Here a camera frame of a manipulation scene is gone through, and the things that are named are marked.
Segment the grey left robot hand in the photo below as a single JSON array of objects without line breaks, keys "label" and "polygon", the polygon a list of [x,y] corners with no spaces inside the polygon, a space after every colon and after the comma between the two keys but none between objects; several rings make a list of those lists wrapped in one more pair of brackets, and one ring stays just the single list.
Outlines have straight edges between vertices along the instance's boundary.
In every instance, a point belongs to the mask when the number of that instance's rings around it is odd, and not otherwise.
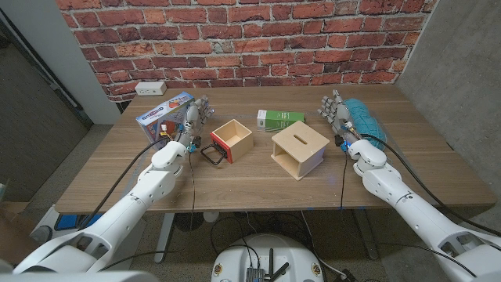
[{"label": "grey left robot hand", "polygon": [[209,105],[207,96],[203,95],[200,99],[191,102],[182,123],[183,128],[179,130],[175,141],[188,148],[195,146],[198,149],[201,144],[200,134],[213,113],[214,109]]}]

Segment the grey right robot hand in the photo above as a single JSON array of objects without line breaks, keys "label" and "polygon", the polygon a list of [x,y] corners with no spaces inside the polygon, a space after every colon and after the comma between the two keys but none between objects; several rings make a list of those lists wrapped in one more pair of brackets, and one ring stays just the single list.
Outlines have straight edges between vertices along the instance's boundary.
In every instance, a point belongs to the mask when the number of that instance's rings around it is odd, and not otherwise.
[{"label": "grey right robot hand", "polygon": [[336,146],[344,146],[347,149],[362,138],[355,129],[348,107],[336,89],[333,90],[333,97],[322,98],[322,105],[317,112],[333,130]]}]

